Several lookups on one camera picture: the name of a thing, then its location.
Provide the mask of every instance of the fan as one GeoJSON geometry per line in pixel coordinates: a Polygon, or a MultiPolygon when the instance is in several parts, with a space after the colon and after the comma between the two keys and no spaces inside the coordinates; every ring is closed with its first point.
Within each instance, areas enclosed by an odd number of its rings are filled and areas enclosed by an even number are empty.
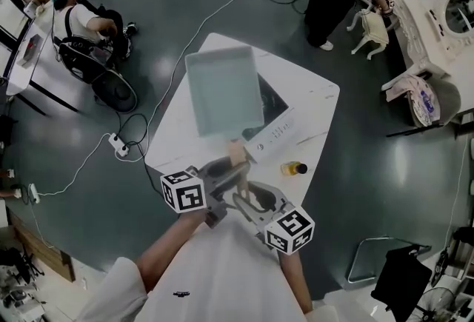
{"type": "Polygon", "coordinates": [[[448,322],[454,314],[450,311],[454,294],[447,288],[433,288],[425,292],[408,318],[408,322],[448,322]]]}

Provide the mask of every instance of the concrete floor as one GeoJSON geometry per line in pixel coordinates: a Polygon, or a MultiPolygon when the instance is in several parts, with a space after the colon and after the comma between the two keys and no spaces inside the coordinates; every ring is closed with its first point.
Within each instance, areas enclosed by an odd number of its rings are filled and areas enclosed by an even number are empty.
{"type": "MultiPolygon", "coordinates": [[[[141,28],[136,48],[122,66],[140,98],[137,113],[151,114],[183,47],[201,21],[227,1],[91,0],[119,11],[125,21],[136,21],[141,28]]],[[[304,6],[304,2],[298,5],[301,10],[304,6]]],[[[450,128],[385,138],[407,128],[394,113],[395,105],[386,104],[379,92],[404,69],[401,54],[387,50],[367,61],[365,55],[372,49],[368,44],[351,56],[361,37],[360,26],[351,34],[345,32],[352,16],[353,12],[330,37],[336,48],[327,53],[306,42],[302,17],[291,7],[268,0],[236,0],[203,27],[187,51],[197,51],[208,33],[217,32],[295,62],[341,88],[304,202],[316,221],[315,239],[301,251],[313,299],[345,285],[347,267],[362,238],[389,234],[432,244],[433,252],[442,248],[465,142],[465,138],[456,141],[450,128]]],[[[183,74],[182,61],[172,94],[183,74]]],[[[152,134],[169,101],[170,97],[151,124],[152,134]]],[[[57,105],[46,111],[52,117],[42,117],[18,101],[13,104],[11,114],[20,122],[4,164],[14,165],[24,184],[34,182],[39,192],[55,192],[69,183],[101,135],[117,130],[118,121],[93,101],[81,114],[57,105]]],[[[143,125],[134,118],[124,137],[141,137],[143,125]]],[[[158,173],[153,177],[158,183],[158,173]]],[[[455,225],[466,224],[469,216],[468,180],[465,170],[455,225]]],[[[8,206],[35,230],[30,207],[20,201],[9,201],[8,206]]],[[[44,197],[34,210],[50,243],[96,269],[109,268],[119,255],[135,258],[176,219],[152,190],[143,162],[117,161],[106,142],[66,193],[44,197]]],[[[379,259],[361,258],[367,266],[373,261],[379,259]]]]}

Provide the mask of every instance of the yellow bottle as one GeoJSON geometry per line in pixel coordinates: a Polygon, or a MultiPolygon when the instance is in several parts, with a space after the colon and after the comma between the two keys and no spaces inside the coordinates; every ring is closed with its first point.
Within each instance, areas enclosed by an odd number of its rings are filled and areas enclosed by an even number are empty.
{"type": "Polygon", "coordinates": [[[294,176],[298,174],[305,174],[308,172],[306,164],[302,164],[299,161],[290,161],[289,163],[282,164],[280,166],[281,173],[285,176],[294,176]]]}

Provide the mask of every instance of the seated person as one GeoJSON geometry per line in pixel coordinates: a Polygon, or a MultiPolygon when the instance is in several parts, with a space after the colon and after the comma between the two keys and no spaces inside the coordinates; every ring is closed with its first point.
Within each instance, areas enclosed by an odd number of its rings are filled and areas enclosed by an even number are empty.
{"type": "Polygon", "coordinates": [[[123,21],[119,13],[114,10],[105,10],[103,7],[96,14],[77,0],[53,0],[54,4],[54,31],[58,39],[67,37],[66,13],[72,8],[70,14],[70,29],[73,36],[80,36],[94,43],[109,38],[113,46],[113,54],[126,59],[130,56],[132,44],[130,36],[138,30],[136,24],[129,23],[123,28],[123,21]]]}

